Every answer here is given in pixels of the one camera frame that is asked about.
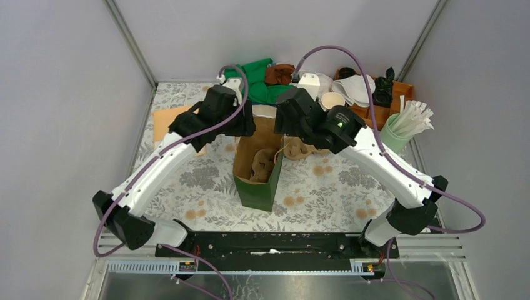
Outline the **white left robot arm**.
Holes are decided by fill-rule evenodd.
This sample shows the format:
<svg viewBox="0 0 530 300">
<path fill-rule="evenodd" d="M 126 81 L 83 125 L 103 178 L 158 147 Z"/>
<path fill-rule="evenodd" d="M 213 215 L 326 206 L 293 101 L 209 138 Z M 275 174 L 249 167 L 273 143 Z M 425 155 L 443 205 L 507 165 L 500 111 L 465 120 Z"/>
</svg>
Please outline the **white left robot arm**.
<svg viewBox="0 0 530 300">
<path fill-rule="evenodd" d="M 231 79 L 210 87 L 203 101 L 178 114 L 158 147 L 122 184 L 93 196 L 98 229 L 108 229 L 130 250 L 168 244 L 180 257 L 191 254 L 194 241 L 183 225 L 149 219 L 144 213 L 168 177 L 218 135 L 254 133 L 252 105 L 245 92 L 243 84 Z"/>
</svg>

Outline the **green paper bag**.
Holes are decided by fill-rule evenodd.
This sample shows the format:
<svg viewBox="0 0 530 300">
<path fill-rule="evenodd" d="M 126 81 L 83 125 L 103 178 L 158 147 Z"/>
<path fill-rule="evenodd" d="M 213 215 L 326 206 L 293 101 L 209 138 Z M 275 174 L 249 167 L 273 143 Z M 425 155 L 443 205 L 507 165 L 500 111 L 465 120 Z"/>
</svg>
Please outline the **green paper bag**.
<svg viewBox="0 0 530 300">
<path fill-rule="evenodd" d="M 236 146 L 232 173 L 242 206 L 271 212 L 283 163 L 283 136 L 274 132 L 275 120 L 255 117 L 252 136 Z"/>
</svg>

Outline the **cardboard cup carrier tray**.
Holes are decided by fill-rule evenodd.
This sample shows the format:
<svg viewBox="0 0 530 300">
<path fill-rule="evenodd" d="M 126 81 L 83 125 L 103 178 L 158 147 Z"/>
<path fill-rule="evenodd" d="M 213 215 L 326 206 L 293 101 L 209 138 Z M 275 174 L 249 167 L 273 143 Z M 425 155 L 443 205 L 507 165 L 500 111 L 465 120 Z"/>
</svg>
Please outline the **cardboard cup carrier tray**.
<svg viewBox="0 0 530 300">
<path fill-rule="evenodd" d="M 273 148 L 260 149 L 252 161 L 250 181 L 256 183 L 268 182 L 275 167 L 274 157 L 276 150 Z"/>
</svg>

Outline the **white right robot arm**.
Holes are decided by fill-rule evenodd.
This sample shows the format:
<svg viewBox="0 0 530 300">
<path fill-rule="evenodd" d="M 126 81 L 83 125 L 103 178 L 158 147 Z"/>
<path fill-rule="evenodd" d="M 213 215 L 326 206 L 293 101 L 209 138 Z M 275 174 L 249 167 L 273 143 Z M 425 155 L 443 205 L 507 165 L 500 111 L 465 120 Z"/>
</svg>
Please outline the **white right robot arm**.
<svg viewBox="0 0 530 300">
<path fill-rule="evenodd" d="M 299 137 L 308 145 L 327 149 L 365 169 L 394 195 L 394 203 L 369 221 L 358 241 L 361 254 L 373 258 L 399 234 L 417 235 L 433 221 L 441 197 L 427 184 L 447 180 L 419 172 L 387 147 L 380 148 L 373 130 L 343 105 L 325 111 L 303 88 L 282 93 L 276 102 L 275 132 Z"/>
</svg>

